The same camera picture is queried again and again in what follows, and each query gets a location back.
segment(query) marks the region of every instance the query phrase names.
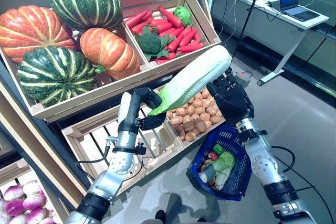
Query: orange pumpkin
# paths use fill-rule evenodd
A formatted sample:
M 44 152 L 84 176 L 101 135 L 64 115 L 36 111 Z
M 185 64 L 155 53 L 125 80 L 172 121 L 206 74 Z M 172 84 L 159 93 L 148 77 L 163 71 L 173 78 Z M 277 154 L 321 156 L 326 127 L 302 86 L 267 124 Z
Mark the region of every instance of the orange pumpkin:
M 80 37 L 86 58 L 101 65 L 114 80 L 140 72 L 140 62 L 132 47 L 122 38 L 103 28 L 91 28 Z
M 20 63 L 26 52 L 38 47 L 76 48 L 69 27 L 62 25 L 56 14 L 35 5 L 9 9 L 0 16 L 0 46 L 14 62 Z

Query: onion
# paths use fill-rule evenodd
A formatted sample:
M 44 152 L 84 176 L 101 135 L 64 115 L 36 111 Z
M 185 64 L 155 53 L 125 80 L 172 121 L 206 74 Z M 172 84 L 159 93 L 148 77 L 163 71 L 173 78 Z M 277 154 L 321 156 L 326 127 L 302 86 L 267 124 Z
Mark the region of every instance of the onion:
M 5 212 L 0 211 L 0 223 L 1 224 L 8 224 L 11 219 L 12 219 L 12 216 L 9 216 Z
M 23 199 L 13 199 L 7 203 L 5 211 L 10 216 L 17 216 L 25 211 L 23 207 Z
M 5 200 L 5 199 L 3 199 L 3 198 L 0 199 L 0 211 L 2 211 L 2 210 L 5 209 L 7 203 L 8 203 L 7 200 Z
M 28 215 L 18 215 L 14 217 L 8 224 L 27 224 Z
M 28 216 L 27 224 L 38 224 L 42 221 L 47 214 L 47 210 L 44 208 L 34 209 Z
M 46 203 L 46 205 L 44 207 L 47 208 L 47 210 L 50 211 L 50 212 L 54 211 L 54 207 L 52 206 L 50 200 L 47 201 L 47 203 Z
M 22 197 L 23 194 L 22 186 L 10 186 L 4 193 L 4 199 L 10 201 Z
M 27 210 L 34 210 L 35 208 L 43 206 L 45 200 L 40 194 L 28 195 L 23 201 L 23 207 Z
M 28 182 L 26 185 L 23 186 L 23 192 L 26 195 L 33 195 L 33 194 L 38 194 L 41 190 L 41 187 L 37 180 L 33 180 Z
M 40 221 L 39 224 L 55 224 L 52 217 L 48 217 Z
M 56 223 L 56 224 L 62 224 L 62 221 L 61 221 L 61 219 L 59 218 L 58 215 L 53 215 L 52 218 L 53 218 L 52 220 L 54 221 L 54 223 Z

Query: potato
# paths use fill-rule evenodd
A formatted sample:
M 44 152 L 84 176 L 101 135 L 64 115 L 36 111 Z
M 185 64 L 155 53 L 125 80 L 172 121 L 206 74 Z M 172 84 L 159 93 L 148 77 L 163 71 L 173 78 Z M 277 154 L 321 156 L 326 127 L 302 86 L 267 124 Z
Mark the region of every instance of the potato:
M 192 134 L 188 132 L 187 134 L 185 134 L 184 139 L 188 142 L 194 141 L 195 140 L 194 133 Z
M 195 127 L 195 123 L 193 121 L 186 122 L 182 124 L 182 128 L 184 129 L 185 132 L 192 131 Z
M 175 124 L 181 124 L 183 122 L 183 117 L 180 115 L 175 115 L 170 119 L 170 123 L 175 125 Z
M 183 141 L 184 140 L 184 137 L 185 137 L 185 132 L 182 128 L 182 126 L 180 126 L 179 124 L 176 124 L 173 126 L 177 135 L 180 137 L 180 139 Z
M 203 90 L 203 92 L 202 92 L 202 96 L 203 96 L 203 98 L 208 98 L 209 95 L 210 95 L 210 93 L 209 93 L 208 89 L 205 88 L 205 89 Z
M 217 116 L 217 115 L 213 115 L 211 118 L 210 118 L 210 121 L 212 122 L 212 124 L 215 124 L 215 123 L 218 123 L 222 118 L 220 116 Z
M 192 105 L 189 105 L 186 110 L 188 115 L 193 115 L 195 113 L 195 107 Z
M 210 115 L 208 113 L 203 113 L 200 115 L 199 118 L 203 121 L 207 121 L 207 120 L 210 120 Z
M 215 110 L 215 108 L 214 107 L 212 107 L 212 106 L 210 106 L 210 107 L 207 107 L 206 108 L 206 113 L 208 113 L 209 115 L 215 115 L 216 114 L 216 110 Z
M 205 123 L 207 129 L 212 126 L 212 122 L 210 120 L 206 120 L 206 121 L 204 121 L 204 123 Z
M 189 115 L 185 115 L 183 117 L 183 123 L 190 122 L 190 121 L 191 121 L 191 117 Z
M 189 101 L 188 101 L 188 103 L 189 104 L 192 104 L 194 102 L 194 98 L 192 97 Z
M 185 108 L 178 108 L 176 109 L 176 115 L 185 116 L 187 115 L 187 110 Z
M 197 114 L 193 114 L 193 115 L 191 116 L 191 120 L 195 120 L 195 119 L 200 119 L 199 115 L 197 115 Z
M 203 114 L 203 113 L 205 113 L 205 108 L 204 107 L 195 108 L 195 114 L 200 115 L 200 114 Z
M 167 111 L 166 116 L 168 117 L 168 119 L 170 120 L 173 117 L 173 112 L 171 111 Z
M 210 99 L 202 99 L 202 102 L 203 102 L 203 107 L 204 108 L 207 108 L 207 107 L 210 107 L 211 106 L 211 101 L 210 101 Z
M 203 98 L 201 93 L 197 93 L 194 97 L 195 97 L 195 99 L 202 99 Z
M 193 102 L 193 106 L 194 106 L 194 108 L 202 107 L 203 106 L 202 100 L 195 99 L 194 102 Z
M 195 128 L 198 129 L 200 132 L 206 132 L 206 124 L 201 119 L 195 120 Z

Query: desk leg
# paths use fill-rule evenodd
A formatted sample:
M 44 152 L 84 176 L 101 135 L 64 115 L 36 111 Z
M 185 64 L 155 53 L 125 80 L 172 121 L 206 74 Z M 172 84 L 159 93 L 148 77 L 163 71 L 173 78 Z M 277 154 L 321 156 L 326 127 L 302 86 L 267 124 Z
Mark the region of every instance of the desk leg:
M 282 72 L 284 72 L 284 70 L 282 69 L 283 66 L 286 64 L 286 62 L 289 59 L 289 57 L 293 54 L 293 52 L 295 51 L 295 49 L 301 43 L 302 39 L 305 37 L 305 35 L 307 34 L 307 32 L 308 32 L 308 30 L 302 30 L 302 32 L 300 32 L 300 34 L 298 35 L 297 39 L 294 41 L 293 46 L 285 54 L 285 56 L 283 57 L 283 59 L 281 60 L 281 62 L 279 63 L 279 65 L 276 67 L 276 69 L 273 72 L 269 73 L 268 75 L 266 75 L 265 77 L 263 77 L 263 78 L 261 78 L 261 79 L 259 79 L 257 81 L 257 84 L 259 86 L 264 85 L 266 82 L 268 82 L 269 80 L 273 79 L 275 76 L 278 76 Z

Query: pumpkin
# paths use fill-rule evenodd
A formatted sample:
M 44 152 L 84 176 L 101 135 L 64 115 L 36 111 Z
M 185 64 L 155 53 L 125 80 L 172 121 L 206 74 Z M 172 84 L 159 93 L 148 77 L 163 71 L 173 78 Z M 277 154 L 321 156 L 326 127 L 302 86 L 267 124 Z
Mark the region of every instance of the pumpkin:
M 95 74 L 93 65 L 82 54 L 55 46 L 26 53 L 17 69 L 23 92 L 45 106 L 92 90 Z
M 50 0 L 53 10 L 69 27 L 115 29 L 122 22 L 120 0 Z
M 0 16 L 0 46 L 14 62 L 20 63 L 26 52 L 38 47 L 76 48 L 72 31 L 62 25 L 56 14 L 35 5 L 9 9 Z
M 103 28 L 91 28 L 80 37 L 80 48 L 86 58 L 114 80 L 140 72 L 140 62 L 132 47 L 122 38 Z

